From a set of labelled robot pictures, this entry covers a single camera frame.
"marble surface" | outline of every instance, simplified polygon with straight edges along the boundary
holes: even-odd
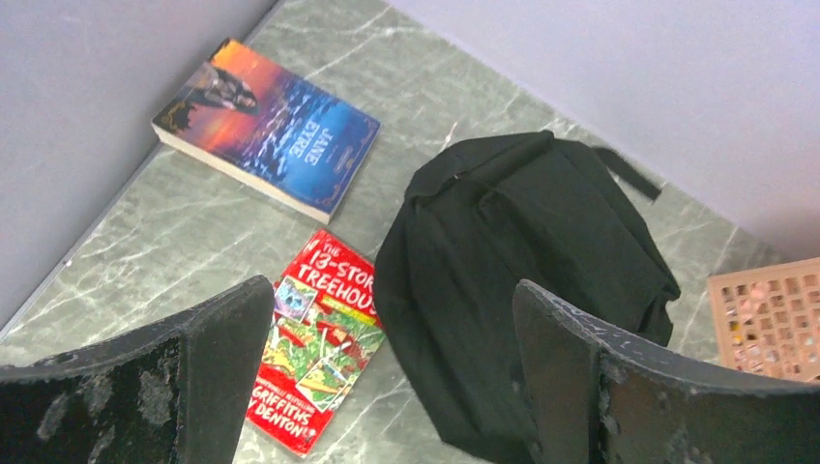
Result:
[[[448,144],[543,128],[599,142],[379,0],[286,2],[251,45],[383,122],[330,226],[369,258],[375,257],[410,175]],[[676,324],[670,348],[715,362],[705,277],[781,262],[783,256],[673,186],[666,185],[654,204],[625,189],[683,288],[683,297],[669,308]],[[0,340],[0,364],[26,364],[103,340],[249,276],[275,278],[316,227],[251,188],[163,150],[71,265]],[[479,461],[439,442],[385,346],[312,456],[291,457],[247,424],[235,462]]]

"white wall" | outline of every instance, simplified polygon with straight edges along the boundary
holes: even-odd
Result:
[[[752,234],[820,256],[820,2],[390,3]]]
[[[0,329],[157,144],[151,118],[276,0],[0,0]]]

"black cloth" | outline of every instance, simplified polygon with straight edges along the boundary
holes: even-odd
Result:
[[[413,176],[376,258],[374,301],[444,442],[490,462],[533,462],[511,313],[523,278],[668,342],[665,305],[680,288],[607,166],[658,195],[614,152],[549,131],[465,140]]]

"book title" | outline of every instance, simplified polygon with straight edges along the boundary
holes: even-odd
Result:
[[[294,437],[316,435],[316,431],[309,427],[316,409],[265,379],[256,378],[248,410]]]
[[[315,166],[322,159],[322,155],[325,154],[332,140],[333,135],[328,128],[322,128],[318,123],[307,121],[305,128],[299,132],[288,153]]]
[[[300,263],[297,279],[326,292],[333,299],[375,316],[372,272],[340,259],[342,255],[339,246],[324,244],[312,252],[307,262]]]

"book cover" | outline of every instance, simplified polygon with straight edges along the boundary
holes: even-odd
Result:
[[[373,265],[319,230],[274,284],[276,307],[246,418],[305,457],[385,340]]]
[[[380,123],[226,39],[154,118],[163,143],[324,223]]]

